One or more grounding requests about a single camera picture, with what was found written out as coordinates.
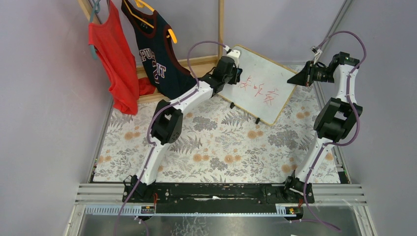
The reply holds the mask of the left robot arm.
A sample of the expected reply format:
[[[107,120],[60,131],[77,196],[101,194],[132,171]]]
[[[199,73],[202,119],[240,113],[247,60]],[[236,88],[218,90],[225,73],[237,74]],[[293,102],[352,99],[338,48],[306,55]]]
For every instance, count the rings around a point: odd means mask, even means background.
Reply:
[[[159,101],[148,128],[150,149],[141,171],[132,176],[131,186],[126,188],[129,197],[149,198],[150,185],[156,181],[157,169],[168,147],[181,135],[184,115],[221,92],[226,84],[237,84],[241,72],[239,54],[231,51],[221,57],[212,71],[197,79],[196,85],[189,91],[176,99]]]

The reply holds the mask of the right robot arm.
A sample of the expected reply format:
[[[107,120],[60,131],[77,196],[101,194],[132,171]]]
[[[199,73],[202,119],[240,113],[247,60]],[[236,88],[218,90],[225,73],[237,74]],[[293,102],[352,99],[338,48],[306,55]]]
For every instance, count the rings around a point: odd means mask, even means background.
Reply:
[[[363,108],[356,102],[355,79],[360,61],[348,53],[339,52],[328,66],[319,61],[307,61],[298,74],[289,78],[289,84],[309,87],[314,82],[334,83],[337,95],[329,99],[318,114],[313,129],[315,139],[303,162],[284,182],[281,191],[289,203],[306,203],[313,197],[312,182],[317,168],[330,150],[345,139],[360,117]]]

